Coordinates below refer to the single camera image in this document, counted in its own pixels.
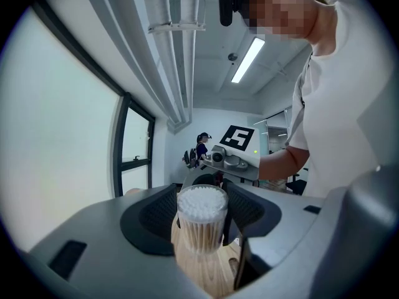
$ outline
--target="clear plastic container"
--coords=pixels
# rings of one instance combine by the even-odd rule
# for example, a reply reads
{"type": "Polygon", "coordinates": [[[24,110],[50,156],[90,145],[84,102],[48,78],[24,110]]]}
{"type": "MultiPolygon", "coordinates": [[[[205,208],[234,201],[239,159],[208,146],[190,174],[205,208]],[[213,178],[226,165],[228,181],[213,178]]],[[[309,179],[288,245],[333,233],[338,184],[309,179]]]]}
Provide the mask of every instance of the clear plastic container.
{"type": "Polygon", "coordinates": [[[212,254],[221,245],[228,197],[212,185],[194,185],[178,195],[177,209],[187,249],[212,254]]]}

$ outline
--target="person in white t-shirt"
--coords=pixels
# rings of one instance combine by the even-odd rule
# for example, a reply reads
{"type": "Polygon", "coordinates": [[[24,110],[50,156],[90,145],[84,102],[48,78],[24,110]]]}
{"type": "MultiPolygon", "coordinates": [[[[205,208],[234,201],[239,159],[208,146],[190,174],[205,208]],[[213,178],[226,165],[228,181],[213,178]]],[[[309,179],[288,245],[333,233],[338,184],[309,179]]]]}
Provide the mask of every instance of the person in white t-shirt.
{"type": "Polygon", "coordinates": [[[397,158],[397,133],[378,135],[396,137],[376,144],[367,125],[367,121],[378,123],[370,119],[372,114],[384,114],[378,109],[381,97],[392,89],[398,63],[396,48],[368,2],[247,0],[242,4],[241,15],[258,33],[265,28],[266,33],[306,39],[312,46],[302,88],[297,83],[294,90],[289,144],[261,158],[259,179],[292,176],[309,158],[304,196],[326,197],[332,189],[397,158]],[[293,127],[298,118],[303,120],[293,127]]]}

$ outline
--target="person in dark blue shirt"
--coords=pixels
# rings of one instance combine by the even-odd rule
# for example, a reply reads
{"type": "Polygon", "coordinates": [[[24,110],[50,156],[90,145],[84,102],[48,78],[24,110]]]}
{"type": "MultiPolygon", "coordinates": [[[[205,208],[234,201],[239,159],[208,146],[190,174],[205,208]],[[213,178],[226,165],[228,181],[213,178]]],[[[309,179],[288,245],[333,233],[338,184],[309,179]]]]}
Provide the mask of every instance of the person in dark blue shirt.
{"type": "Polygon", "coordinates": [[[205,143],[208,141],[208,138],[212,138],[207,133],[201,133],[197,136],[197,146],[196,146],[196,153],[197,153],[197,160],[203,161],[206,157],[206,149],[205,143]]]}

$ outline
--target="black window frame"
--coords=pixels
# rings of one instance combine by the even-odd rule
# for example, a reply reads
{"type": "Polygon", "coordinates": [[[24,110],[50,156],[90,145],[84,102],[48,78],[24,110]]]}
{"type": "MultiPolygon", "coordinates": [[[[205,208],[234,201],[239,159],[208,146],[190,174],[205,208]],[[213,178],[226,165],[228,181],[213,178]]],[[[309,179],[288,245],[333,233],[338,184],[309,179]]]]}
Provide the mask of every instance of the black window frame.
{"type": "Polygon", "coordinates": [[[155,117],[145,110],[130,93],[126,92],[106,71],[90,56],[81,44],[70,33],[62,21],[58,18],[46,0],[36,0],[32,8],[44,25],[54,34],[54,36],[86,66],[97,78],[107,87],[121,97],[121,104],[117,112],[114,125],[113,148],[112,148],[112,179],[115,197],[123,196],[122,172],[137,168],[143,165],[147,167],[147,184],[152,188],[152,151],[153,137],[155,129],[155,117]],[[131,108],[141,117],[148,120],[148,145],[147,158],[138,161],[122,162],[123,135],[128,109],[131,108]]]}

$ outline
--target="forearm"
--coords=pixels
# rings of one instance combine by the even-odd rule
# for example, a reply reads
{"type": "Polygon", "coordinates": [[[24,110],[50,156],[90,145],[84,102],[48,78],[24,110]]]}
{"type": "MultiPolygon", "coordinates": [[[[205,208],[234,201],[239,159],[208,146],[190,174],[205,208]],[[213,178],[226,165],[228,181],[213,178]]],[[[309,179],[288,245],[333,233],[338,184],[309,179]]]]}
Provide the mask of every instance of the forearm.
{"type": "Polygon", "coordinates": [[[292,148],[275,152],[261,158],[259,165],[259,179],[283,179],[298,172],[309,157],[309,152],[292,148]]]}

